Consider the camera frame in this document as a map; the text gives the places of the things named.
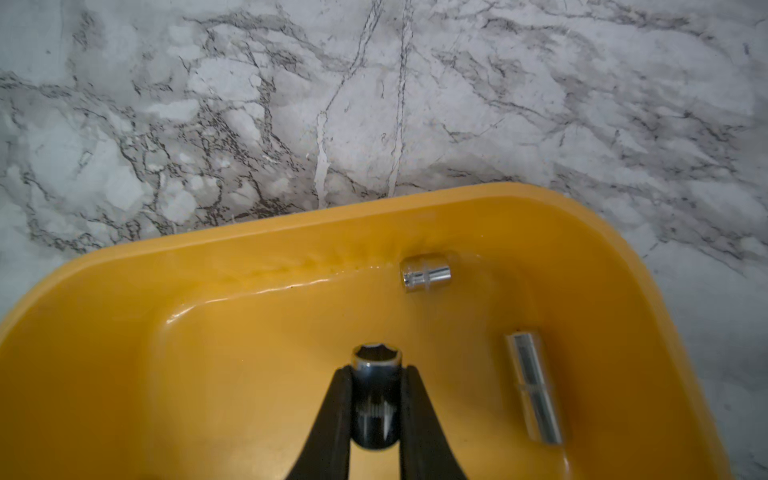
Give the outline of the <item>short chrome socket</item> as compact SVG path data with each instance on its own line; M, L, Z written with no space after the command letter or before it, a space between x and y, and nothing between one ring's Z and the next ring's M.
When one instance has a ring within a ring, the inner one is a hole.
M424 254L403 259L400 277L406 292L429 291L449 284L452 271L442 254Z

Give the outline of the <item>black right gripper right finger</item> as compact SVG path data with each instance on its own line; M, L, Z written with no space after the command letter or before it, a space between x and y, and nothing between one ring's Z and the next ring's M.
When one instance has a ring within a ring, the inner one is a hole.
M466 479L455 458L415 366L400 381L400 478Z

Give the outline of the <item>long chrome socket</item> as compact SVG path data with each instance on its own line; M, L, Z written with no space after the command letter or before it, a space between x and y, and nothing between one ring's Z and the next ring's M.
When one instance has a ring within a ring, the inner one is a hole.
M505 343L528 436L545 445L563 445L561 414L540 336L517 331Z

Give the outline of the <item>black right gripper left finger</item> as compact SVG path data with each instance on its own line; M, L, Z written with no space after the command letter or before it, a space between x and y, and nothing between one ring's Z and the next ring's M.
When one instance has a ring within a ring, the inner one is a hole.
M287 479L348 479L352 395L352 370L350 366L345 366L335 371Z

